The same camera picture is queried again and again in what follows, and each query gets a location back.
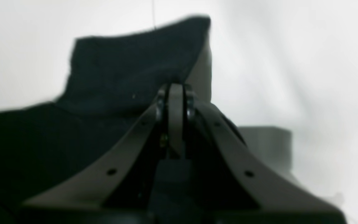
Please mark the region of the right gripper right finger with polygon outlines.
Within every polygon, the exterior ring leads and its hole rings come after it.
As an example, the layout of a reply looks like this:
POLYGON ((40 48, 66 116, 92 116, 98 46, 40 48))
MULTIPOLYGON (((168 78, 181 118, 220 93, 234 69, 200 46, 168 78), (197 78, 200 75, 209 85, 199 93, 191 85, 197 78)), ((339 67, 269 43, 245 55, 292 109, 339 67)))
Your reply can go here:
POLYGON ((333 205, 280 177, 253 156, 237 128, 212 104, 184 86, 193 161, 208 198, 206 218, 344 218, 333 205))

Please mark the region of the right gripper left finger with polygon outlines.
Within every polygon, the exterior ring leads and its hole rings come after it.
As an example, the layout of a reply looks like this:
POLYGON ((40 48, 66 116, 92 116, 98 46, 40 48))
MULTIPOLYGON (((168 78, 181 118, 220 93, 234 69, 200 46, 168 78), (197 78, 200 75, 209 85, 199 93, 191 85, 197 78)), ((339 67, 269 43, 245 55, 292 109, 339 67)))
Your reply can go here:
POLYGON ((115 214, 147 202, 162 158, 185 156, 185 87, 163 85, 155 101, 105 155, 61 184, 25 201, 24 215, 115 214))

